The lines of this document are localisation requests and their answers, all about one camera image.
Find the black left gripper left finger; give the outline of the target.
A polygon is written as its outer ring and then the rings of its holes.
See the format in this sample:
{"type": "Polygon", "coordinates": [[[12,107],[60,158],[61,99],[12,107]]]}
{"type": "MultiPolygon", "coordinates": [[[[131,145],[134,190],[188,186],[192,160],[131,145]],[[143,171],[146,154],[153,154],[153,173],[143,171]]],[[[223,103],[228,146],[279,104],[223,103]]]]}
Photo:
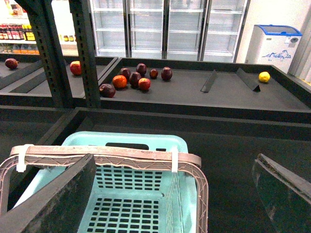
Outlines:
{"type": "Polygon", "coordinates": [[[76,233],[95,178],[96,164],[86,154],[23,203],[0,218],[2,233],[76,233]]]}

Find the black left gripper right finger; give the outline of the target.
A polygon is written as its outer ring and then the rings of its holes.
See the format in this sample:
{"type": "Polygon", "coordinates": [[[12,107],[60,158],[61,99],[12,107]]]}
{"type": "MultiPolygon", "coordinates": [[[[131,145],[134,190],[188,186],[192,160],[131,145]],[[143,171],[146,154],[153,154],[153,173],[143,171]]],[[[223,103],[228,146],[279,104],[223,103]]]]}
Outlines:
{"type": "Polygon", "coordinates": [[[311,183],[260,153],[252,168],[253,181],[277,233],[311,231],[311,183]]]}

